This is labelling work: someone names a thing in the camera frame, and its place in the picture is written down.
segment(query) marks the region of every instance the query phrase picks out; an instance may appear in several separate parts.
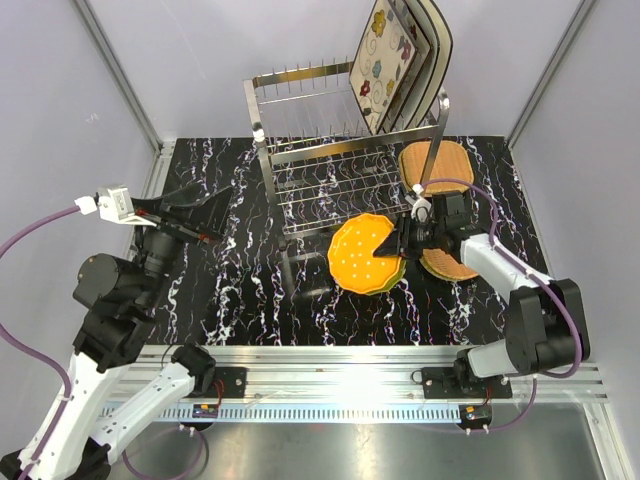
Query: blue flower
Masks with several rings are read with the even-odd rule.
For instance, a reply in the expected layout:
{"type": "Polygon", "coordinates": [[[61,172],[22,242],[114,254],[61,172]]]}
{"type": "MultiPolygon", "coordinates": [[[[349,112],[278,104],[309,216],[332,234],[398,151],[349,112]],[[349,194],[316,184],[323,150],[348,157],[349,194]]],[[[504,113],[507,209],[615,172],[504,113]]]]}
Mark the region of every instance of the blue flower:
{"type": "Polygon", "coordinates": [[[373,76],[378,78],[380,76],[380,72],[382,71],[382,65],[380,64],[380,60],[377,60],[375,65],[373,66],[373,76]]]}

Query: wall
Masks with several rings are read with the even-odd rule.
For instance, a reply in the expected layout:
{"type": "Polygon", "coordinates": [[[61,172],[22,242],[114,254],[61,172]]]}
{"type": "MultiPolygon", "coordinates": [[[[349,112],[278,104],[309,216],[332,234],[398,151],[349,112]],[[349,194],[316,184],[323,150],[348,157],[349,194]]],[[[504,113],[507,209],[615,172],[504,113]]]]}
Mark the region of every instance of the wall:
{"type": "MultiPolygon", "coordinates": [[[[0,2],[0,241],[107,183],[140,192],[152,152],[66,0],[0,2]]],[[[68,365],[85,309],[71,298],[91,254],[121,255],[129,232],[76,214],[0,260],[0,321],[68,365]]],[[[59,377],[0,340],[0,454],[22,448],[59,377]]]]}
{"type": "Polygon", "coordinates": [[[640,4],[599,2],[515,148],[549,262],[582,289],[592,358],[640,472],[640,4]]]}
{"type": "MultiPolygon", "coordinates": [[[[447,132],[509,133],[577,0],[439,1],[447,132]]],[[[250,136],[242,80],[353,58],[373,0],[91,0],[158,134],[250,136]]]]}

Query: metal dish rack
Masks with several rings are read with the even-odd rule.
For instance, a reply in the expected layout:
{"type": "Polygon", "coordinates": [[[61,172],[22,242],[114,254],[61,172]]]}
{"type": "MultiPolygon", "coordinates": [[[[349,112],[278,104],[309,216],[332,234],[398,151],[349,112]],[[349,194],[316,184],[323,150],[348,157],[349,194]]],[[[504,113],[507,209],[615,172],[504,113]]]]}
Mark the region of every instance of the metal dish rack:
{"type": "Polygon", "coordinates": [[[404,129],[410,119],[401,117],[394,131],[371,135],[349,84],[351,65],[334,59],[244,82],[283,252],[289,241],[330,231],[361,213],[407,210],[397,162],[404,145],[431,140],[423,181],[431,174],[449,116],[444,89],[437,117],[430,112],[413,129],[404,129]]]}

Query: perforated metal strip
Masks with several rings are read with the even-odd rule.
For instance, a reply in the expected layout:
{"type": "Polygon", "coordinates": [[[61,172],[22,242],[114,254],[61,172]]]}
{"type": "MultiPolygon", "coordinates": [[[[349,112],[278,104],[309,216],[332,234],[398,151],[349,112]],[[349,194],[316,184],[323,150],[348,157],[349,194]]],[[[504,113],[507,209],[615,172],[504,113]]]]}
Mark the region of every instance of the perforated metal strip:
{"type": "MultiPolygon", "coordinates": [[[[217,418],[194,414],[195,404],[179,403],[167,408],[160,422],[249,422],[249,423],[458,423],[458,405],[384,405],[379,408],[349,408],[318,404],[227,404],[217,418]]],[[[119,403],[109,402],[101,416],[109,416],[119,403]]]]}

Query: gray floor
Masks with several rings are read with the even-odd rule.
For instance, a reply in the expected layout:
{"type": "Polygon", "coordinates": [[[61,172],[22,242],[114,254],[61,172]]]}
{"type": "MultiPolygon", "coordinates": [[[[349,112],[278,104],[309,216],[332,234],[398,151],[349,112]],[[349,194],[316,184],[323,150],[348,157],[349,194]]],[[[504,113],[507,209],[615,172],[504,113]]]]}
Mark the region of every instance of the gray floor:
{"type": "MultiPolygon", "coordinates": [[[[497,408],[496,423],[513,412],[497,408]]],[[[168,427],[152,425],[131,445],[131,462],[142,473],[169,478],[193,458],[196,440],[179,432],[158,436],[168,427]]],[[[210,458],[190,478],[198,472],[206,480],[604,478],[584,414],[572,405],[536,405],[513,430],[471,438],[449,426],[406,424],[221,423],[205,436],[210,458]]],[[[120,462],[110,478],[132,475],[120,462]]]]}

